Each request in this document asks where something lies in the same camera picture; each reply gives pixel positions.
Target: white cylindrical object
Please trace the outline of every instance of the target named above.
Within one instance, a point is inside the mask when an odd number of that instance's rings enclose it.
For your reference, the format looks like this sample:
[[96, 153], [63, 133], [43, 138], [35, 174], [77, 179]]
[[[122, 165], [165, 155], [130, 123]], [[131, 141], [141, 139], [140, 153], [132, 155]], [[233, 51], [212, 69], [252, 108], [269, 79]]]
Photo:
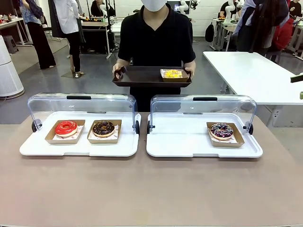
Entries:
[[13, 96], [24, 90], [13, 62], [0, 66], [0, 96]]
[[0, 35], [0, 65], [7, 64], [9, 62], [11, 62], [11, 58], [4, 43], [4, 39]]

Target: person's right hand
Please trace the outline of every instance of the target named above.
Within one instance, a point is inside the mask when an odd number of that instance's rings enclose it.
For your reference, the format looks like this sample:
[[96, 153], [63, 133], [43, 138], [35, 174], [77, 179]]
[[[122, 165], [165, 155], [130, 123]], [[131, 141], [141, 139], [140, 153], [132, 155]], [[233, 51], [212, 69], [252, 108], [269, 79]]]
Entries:
[[122, 69], [122, 67], [123, 67], [123, 65], [120, 63], [116, 63], [113, 66], [113, 77], [116, 77], [117, 79], [119, 79], [119, 75], [118, 74], [115, 75], [115, 71]]

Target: red frosted donut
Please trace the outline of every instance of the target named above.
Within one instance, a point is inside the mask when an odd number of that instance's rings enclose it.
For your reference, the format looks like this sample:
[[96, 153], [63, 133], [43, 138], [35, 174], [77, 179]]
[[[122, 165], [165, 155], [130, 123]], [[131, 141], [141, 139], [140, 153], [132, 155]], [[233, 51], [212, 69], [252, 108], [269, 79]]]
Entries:
[[76, 122], [63, 121], [57, 125], [55, 133], [61, 137], [68, 137], [77, 132], [78, 125]]

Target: blue patterned shirt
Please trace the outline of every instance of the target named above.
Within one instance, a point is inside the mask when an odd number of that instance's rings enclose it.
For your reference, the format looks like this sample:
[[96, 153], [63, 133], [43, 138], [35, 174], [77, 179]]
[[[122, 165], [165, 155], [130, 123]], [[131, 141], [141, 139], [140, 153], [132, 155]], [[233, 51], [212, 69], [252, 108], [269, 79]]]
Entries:
[[23, 5], [22, 0], [19, 0], [19, 2], [20, 2], [22, 17], [25, 23], [27, 24], [28, 22], [34, 22], [36, 24], [41, 24], [41, 21], [38, 18], [36, 18], [34, 14]]

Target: transparent cover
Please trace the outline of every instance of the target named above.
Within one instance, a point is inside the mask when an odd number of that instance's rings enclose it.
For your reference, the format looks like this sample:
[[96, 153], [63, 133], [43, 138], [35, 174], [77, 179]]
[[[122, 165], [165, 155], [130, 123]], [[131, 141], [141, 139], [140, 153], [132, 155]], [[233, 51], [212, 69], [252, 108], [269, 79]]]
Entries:
[[135, 130], [135, 116], [137, 115], [136, 101], [128, 95], [104, 94], [47, 94], [41, 93], [28, 100], [28, 108], [39, 130], [43, 121], [54, 112], [117, 114], [132, 116]]
[[[200, 119], [206, 122], [237, 121], [242, 132], [249, 132], [256, 108], [256, 102], [248, 96], [155, 96], [151, 101], [150, 131], [157, 128], [157, 122], [163, 122], [157, 118], [163, 118], [166, 113], [179, 113], [183, 114], [179, 117], [200, 115]], [[171, 132], [169, 124], [163, 124], [158, 128], [162, 132]]]

